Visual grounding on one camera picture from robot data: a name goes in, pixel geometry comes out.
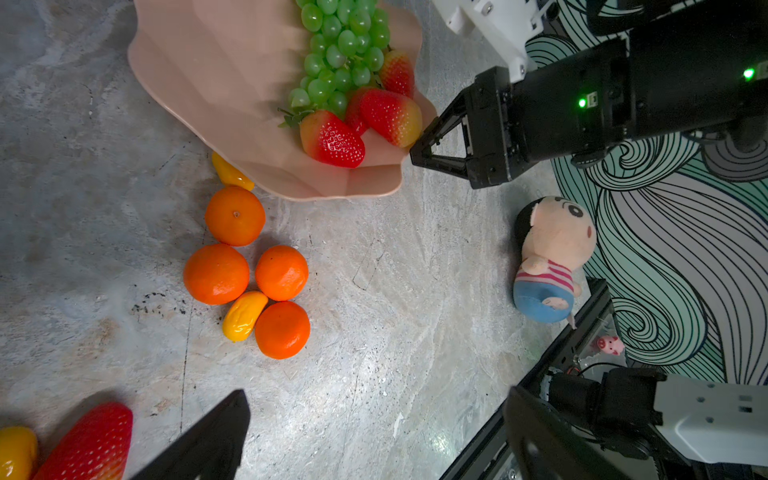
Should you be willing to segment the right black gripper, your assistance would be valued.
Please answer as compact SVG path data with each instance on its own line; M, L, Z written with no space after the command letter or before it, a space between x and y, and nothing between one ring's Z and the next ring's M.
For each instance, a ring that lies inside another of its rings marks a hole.
M632 110L623 40L556 61L519 82L494 67L426 127L410 149L411 163L469 179L475 189L510 182L559 157L589 166L627 138Z

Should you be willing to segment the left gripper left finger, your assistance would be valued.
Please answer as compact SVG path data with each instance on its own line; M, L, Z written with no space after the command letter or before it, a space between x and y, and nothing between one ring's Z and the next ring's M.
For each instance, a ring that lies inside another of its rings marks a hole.
M250 419L245 391L232 391L133 479L234 479Z

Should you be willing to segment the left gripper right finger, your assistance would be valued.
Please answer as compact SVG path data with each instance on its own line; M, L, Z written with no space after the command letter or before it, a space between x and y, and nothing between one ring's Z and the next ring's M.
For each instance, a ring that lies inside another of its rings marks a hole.
M505 401L505 425L525 479L625 479L627 476L561 422L525 388Z

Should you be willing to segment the red fake strawberry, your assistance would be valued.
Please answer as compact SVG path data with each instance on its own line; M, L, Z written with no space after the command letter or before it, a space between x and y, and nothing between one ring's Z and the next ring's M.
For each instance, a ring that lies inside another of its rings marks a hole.
M414 98L414 69L404 51L391 50L384 55L384 62L379 70L379 78L385 90L411 99Z
M360 112L371 129L399 148L412 146L423 131L420 107L411 98L398 93L370 90L362 96Z
M297 128L304 152L312 159L335 167L355 169L365 159L362 138L327 110L291 112L279 109L281 127Z

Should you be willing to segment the pale fake strawberry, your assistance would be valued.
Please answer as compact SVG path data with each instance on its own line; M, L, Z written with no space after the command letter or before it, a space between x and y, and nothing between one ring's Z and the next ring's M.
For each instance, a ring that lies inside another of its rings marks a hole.
M91 409L61 439L34 479L122 479L134 417L120 402Z

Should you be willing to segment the green fake grape bunch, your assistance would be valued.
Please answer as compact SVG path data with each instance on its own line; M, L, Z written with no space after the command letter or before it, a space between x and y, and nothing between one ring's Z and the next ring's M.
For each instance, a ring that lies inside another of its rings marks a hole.
M283 111L285 123L296 126L317 110L344 120L354 94L381 84L390 47L388 13L374 0L303 0L296 5L311 37L304 77Z

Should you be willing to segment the orange fake tangerine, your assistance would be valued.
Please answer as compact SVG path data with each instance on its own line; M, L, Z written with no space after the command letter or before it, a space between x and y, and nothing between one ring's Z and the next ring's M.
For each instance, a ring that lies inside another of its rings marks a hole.
M183 282L189 294L207 305L224 305L236 300L250 283L245 257L225 244L207 245L186 262Z
M211 198L204 220L217 241L243 247L259 237L266 223L266 214L251 191L227 186Z
M306 311L291 301L274 303L259 316L254 334L260 351L276 360L298 354L310 337Z
M266 250L254 270L259 290L274 301L288 301L304 289L309 268L305 257L295 248L278 245Z

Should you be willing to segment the pink scalloped fruit bowl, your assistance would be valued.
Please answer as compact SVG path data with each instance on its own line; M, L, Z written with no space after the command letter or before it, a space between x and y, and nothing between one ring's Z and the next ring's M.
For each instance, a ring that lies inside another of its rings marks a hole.
M262 189L294 201L381 197L407 151L373 131L356 169L308 157L281 109L304 75L310 34L293 1L138 1L128 49L143 88Z

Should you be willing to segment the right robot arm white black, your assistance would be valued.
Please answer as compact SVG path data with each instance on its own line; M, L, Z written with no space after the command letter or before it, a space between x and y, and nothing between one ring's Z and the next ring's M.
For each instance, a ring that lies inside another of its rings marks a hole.
M441 1L505 61L412 151L475 189L550 161L596 222L589 275L629 356L698 380L767 384L767 5Z

